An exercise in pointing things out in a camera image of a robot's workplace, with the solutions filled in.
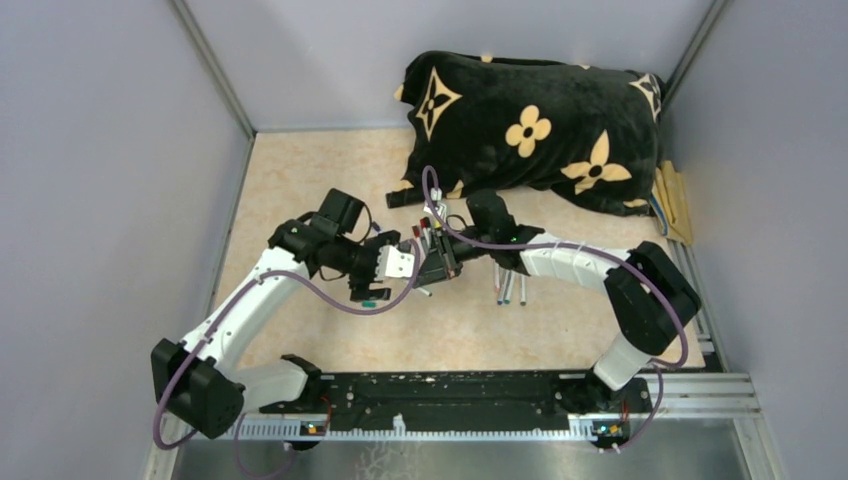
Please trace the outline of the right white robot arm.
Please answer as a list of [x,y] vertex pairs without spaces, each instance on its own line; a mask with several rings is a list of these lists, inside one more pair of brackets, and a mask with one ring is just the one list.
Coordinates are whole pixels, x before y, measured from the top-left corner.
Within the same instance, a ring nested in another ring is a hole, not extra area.
[[437,225],[432,255],[442,261],[446,275],[488,256],[505,271],[563,280],[606,296],[619,332],[588,375],[586,397],[594,409],[614,411],[626,400],[626,384],[643,368],[677,368],[689,359],[685,329],[702,300],[658,244],[643,241],[621,250],[567,241],[517,223],[492,191],[468,198],[472,222],[462,230],[450,224],[431,197],[426,205]]

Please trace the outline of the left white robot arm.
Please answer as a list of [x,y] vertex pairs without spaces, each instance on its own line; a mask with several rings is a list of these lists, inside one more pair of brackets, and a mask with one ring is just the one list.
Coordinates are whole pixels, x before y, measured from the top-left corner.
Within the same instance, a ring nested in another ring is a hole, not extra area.
[[414,289],[423,250],[397,231],[350,233],[366,204],[338,189],[320,207],[280,224],[257,263],[224,302],[179,341],[162,339],[151,352],[155,398],[153,438],[168,450],[161,424],[170,413],[193,434],[214,439],[242,415],[285,402],[297,413],[319,404],[320,371],[297,355],[242,369],[253,339],[299,287],[340,311],[385,313]]

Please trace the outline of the green capped white marker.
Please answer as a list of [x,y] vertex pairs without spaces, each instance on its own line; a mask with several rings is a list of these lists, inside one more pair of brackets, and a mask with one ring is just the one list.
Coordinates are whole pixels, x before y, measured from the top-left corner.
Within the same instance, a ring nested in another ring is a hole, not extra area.
[[511,303],[515,281],[516,281],[516,274],[512,271],[508,271],[506,276],[505,276],[504,285],[503,285],[502,291],[501,291],[502,304],[503,305],[509,305]]

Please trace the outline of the barcode white blue pen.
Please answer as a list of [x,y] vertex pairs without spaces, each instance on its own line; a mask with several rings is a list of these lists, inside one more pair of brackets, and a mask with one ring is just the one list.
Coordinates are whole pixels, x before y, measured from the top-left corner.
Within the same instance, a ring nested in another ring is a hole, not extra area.
[[509,281],[509,272],[505,269],[500,269],[496,280],[496,304],[502,305],[505,298],[505,292]]

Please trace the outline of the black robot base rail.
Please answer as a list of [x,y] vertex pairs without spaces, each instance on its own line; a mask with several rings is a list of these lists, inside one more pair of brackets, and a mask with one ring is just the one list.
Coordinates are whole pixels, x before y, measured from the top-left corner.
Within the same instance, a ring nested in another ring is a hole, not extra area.
[[333,432],[389,430],[400,417],[412,432],[476,433],[566,430],[581,414],[630,420],[652,407],[643,379],[611,392],[585,371],[525,370],[324,373],[260,411],[315,414]]

